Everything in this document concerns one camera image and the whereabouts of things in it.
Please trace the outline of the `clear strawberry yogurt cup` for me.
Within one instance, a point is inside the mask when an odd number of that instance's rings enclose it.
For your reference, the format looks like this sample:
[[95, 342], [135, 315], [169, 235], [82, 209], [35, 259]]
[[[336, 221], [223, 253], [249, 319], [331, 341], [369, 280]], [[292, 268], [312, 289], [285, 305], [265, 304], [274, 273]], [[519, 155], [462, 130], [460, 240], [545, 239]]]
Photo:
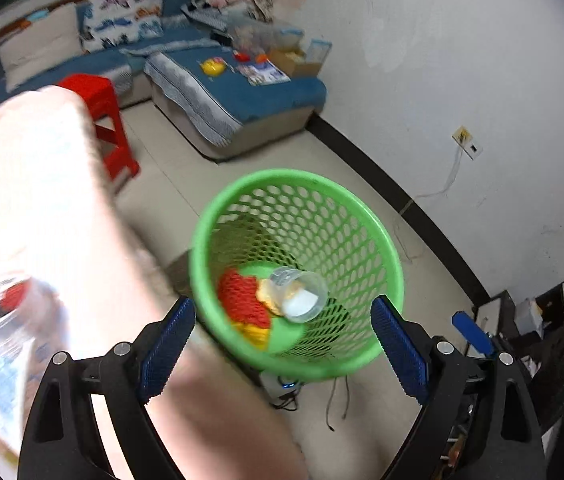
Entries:
[[269, 281], [274, 304], [292, 323], [312, 321], [329, 300], [329, 289], [318, 273], [281, 266], [270, 274]]

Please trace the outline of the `yellow snack wrapper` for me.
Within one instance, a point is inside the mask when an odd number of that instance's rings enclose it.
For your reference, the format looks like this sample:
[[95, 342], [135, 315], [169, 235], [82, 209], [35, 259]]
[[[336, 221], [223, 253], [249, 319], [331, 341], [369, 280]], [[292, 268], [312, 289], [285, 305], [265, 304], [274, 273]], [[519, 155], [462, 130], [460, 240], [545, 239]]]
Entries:
[[255, 324], [241, 322], [233, 322], [232, 326], [259, 351], [268, 349], [271, 335], [270, 327], [260, 327]]

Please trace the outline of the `red mesh net bag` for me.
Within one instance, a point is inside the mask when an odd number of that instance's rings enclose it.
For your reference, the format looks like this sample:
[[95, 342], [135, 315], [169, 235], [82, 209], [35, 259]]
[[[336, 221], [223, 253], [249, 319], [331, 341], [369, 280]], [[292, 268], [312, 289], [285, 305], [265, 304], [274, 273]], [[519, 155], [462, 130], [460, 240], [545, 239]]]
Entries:
[[271, 328], [271, 314], [257, 299], [257, 290], [258, 280], [254, 276], [242, 275], [235, 269], [227, 269], [221, 274], [217, 297], [232, 324], [258, 330]]

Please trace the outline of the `bread slice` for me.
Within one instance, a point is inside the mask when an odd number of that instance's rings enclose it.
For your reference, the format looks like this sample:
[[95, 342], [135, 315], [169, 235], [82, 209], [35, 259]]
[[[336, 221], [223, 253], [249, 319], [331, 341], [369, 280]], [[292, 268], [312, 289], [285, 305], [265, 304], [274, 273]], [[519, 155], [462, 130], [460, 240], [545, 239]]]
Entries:
[[258, 281], [256, 298], [271, 314], [283, 318], [284, 296], [269, 278], [261, 278]]

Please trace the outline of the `blue white milk carton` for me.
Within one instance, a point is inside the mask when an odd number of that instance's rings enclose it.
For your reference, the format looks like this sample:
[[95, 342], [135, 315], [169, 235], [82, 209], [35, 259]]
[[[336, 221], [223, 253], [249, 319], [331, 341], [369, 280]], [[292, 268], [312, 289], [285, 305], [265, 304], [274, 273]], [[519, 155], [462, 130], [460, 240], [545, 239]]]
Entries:
[[0, 441], [15, 454], [20, 452], [26, 418], [35, 396], [34, 342], [34, 338], [15, 344], [0, 341]]

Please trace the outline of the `round clear lidded container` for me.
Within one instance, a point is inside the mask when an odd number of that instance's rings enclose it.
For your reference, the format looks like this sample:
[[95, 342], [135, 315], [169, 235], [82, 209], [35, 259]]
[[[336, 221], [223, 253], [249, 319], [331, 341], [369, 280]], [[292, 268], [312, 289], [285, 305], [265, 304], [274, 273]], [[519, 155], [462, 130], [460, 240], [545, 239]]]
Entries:
[[0, 334], [38, 322], [46, 303], [42, 283], [34, 278], [0, 281]]

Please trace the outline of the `white power adapter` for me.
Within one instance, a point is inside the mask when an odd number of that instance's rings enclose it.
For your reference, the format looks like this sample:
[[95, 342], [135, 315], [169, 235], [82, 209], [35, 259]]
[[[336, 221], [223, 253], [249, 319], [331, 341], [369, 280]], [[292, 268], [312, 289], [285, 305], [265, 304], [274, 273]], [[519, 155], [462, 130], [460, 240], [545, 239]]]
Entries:
[[261, 372], [259, 382], [270, 402], [276, 405], [294, 399], [301, 388], [300, 380], [269, 372]]

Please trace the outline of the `peach printed tablecloth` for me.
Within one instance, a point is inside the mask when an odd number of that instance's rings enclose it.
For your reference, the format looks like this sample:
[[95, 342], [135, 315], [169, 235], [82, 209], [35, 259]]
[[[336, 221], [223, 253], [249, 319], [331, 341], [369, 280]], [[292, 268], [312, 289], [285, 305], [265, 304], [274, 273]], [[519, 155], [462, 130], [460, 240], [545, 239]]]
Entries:
[[[120, 217], [84, 101], [58, 86], [0, 105], [0, 280], [17, 275], [58, 294], [77, 359], [136, 338], [175, 302]], [[286, 422], [204, 335], [147, 410], [186, 478], [308, 477]]]

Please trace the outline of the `cardboard box on sofa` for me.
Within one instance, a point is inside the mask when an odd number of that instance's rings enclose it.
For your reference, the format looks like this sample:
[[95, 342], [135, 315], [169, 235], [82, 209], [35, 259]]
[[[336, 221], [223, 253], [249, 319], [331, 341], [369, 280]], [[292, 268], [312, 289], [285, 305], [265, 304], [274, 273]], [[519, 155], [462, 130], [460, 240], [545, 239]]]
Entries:
[[268, 59], [291, 78], [316, 77], [321, 72], [323, 66], [322, 62], [309, 62], [306, 59], [305, 52], [302, 50], [285, 51], [271, 49], [268, 52]]

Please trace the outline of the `red plastic stool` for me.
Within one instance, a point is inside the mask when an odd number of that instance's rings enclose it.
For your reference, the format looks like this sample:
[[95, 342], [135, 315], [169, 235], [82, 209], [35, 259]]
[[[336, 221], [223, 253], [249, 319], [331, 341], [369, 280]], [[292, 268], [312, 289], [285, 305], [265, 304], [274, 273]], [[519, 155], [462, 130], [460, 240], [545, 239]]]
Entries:
[[80, 96], [94, 122], [96, 140], [104, 145], [103, 162], [112, 180], [122, 171], [131, 177], [140, 172], [126, 135], [117, 96], [111, 81], [102, 76], [73, 74], [58, 85]]

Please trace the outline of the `blue corner sofa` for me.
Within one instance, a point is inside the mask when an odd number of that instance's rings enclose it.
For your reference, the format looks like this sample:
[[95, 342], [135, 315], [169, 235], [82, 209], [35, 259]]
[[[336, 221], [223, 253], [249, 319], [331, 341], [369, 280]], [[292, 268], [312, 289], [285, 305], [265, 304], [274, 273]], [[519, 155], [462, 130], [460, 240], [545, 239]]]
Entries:
[[[216, 159], [231, 158], [305, 126], [321, 110], [326, 87], [317, 77], [291, 78], [283, 84], [253, 86], [239, 68], [236, 50], [220, 44], [218, 32], [201, 24], [209, 10], [189, 9], [191, 0], [163, 0], [163, 35], [128, 46], [82, 54], [32, 77], [12, 92], [4, 88], [0, 104], [11, 96], [58, 84], [73, 74], [102, 76], [113, 84], [118, 104], [164, 99], [181, 112], [201, 147]], [[227, 69], [208, 77], [199, 64], [223, 58]]]

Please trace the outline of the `clear plastic storage box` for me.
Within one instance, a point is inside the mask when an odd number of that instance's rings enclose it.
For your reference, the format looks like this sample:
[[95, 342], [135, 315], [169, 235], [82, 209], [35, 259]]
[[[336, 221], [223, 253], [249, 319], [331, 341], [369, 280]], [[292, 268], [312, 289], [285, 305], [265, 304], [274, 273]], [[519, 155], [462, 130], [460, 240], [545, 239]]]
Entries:
[[232, 16], [227, 34], [235, 50], [255, 56], [273, 50], [295, 51], [305, 31], [284, 21], [263, 22], [248, 16]]

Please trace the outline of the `yellow toy on sofa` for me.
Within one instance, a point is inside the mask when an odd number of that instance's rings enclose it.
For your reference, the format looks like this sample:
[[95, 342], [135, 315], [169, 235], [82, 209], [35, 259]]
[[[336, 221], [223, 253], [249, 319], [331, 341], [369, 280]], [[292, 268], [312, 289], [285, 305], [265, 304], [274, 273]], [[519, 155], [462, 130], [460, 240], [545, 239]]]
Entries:
[[221, 76], [227, 69], [227, 63], [223, 58], [207, 58], [199, 66], [201, 66], [201, 71], [208, 77]]

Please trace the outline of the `right butterfly print pillow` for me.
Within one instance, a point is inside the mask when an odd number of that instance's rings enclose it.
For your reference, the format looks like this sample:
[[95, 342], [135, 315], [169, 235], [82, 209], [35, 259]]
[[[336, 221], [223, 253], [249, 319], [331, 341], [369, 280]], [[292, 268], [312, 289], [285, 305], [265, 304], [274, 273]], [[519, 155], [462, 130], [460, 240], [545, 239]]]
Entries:
[[84, 52], [128, 46], [163, 35], [163, 0], [87, 0], [79, 6]]

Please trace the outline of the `wall power socket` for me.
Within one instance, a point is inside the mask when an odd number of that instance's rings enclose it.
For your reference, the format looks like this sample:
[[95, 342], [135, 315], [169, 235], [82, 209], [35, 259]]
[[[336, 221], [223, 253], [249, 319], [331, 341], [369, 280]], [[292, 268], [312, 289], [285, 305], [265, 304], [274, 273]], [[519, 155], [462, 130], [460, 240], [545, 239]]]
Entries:
[[460, 126], [452, 138], [470, 159], [475, 160], [482, 153], [481, 145], [464, 126]]

